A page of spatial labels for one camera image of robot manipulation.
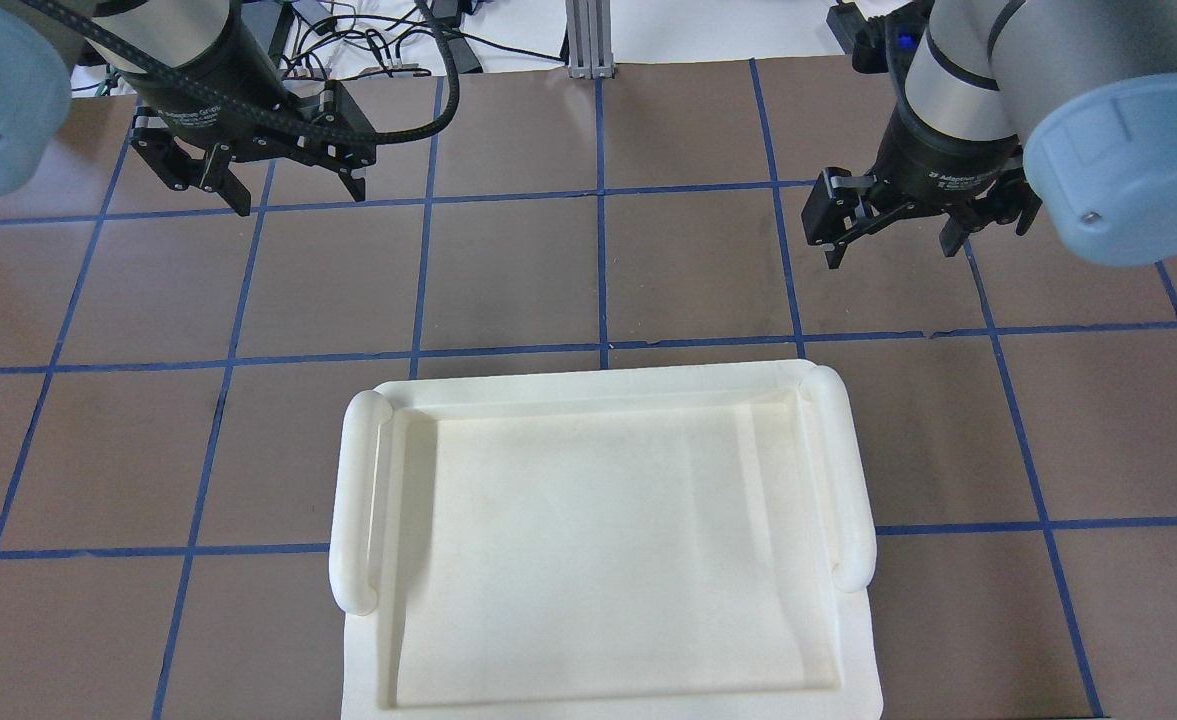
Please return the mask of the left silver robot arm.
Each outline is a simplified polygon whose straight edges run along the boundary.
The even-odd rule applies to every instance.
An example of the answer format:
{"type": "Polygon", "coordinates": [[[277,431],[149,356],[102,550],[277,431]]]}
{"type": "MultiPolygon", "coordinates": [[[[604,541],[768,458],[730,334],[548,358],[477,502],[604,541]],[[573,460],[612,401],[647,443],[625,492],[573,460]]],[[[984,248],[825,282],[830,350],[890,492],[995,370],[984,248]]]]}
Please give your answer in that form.
{"type": "Polygon", "coordinates": [[[246,215],[237,164],[285,159],[367,196],[375,149],[337,133],[370,135],[372,124],[333,79],[310,96],[288,91],[240,1],[0,1],[0,196],[35,176],[85,61],[135,92],[128,144],[171,191],[246,215]]]}

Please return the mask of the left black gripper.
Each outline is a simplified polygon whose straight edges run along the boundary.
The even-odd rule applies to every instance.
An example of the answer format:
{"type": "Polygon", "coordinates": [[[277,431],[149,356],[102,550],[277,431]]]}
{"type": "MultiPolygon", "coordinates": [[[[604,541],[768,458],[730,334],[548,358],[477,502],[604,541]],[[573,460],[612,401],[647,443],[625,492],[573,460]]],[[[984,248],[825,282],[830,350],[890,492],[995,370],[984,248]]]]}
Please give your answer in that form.
{"type": "MultiPolygon", "coordinates": [[[[367,201],[367,168],[372,146],[322,140],[313,133],[292,135],[233,111],[226,101],[207,101],[149,76],[131,76],[142,104],[135,111],[129,144],[169,189],[212,192],[239,216],[250,216],[251,195],[233,164],[287,159],[304,167],[331,169],[351,200],[367,201]]],[[[310,96],[286,91],[277,76],[237,76],[227,94],[287,120],[300,120],[310,132],[370,132],[372,124],[350,91],[327,79],[310,96]]]]}

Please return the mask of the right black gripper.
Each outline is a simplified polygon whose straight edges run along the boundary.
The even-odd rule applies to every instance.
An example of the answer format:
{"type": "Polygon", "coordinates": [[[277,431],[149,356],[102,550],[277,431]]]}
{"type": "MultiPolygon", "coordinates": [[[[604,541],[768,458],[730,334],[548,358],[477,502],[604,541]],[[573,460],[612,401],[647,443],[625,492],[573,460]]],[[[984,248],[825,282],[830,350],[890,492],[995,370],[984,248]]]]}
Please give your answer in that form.
{"type": "Polygon", "coordinates": [[[1024,176],[1017,138],[962,140],[923,124],[912,111],[895,111],[870,169],[822,169],[802,225],[807,245],[822,247],[827,268],[839,269],[850,245],[891,224],[945,216],[940,249],[955,258],[991,224],[1015,225],[1018,236],[1026,234],[1040,208],[1024,176]]]}

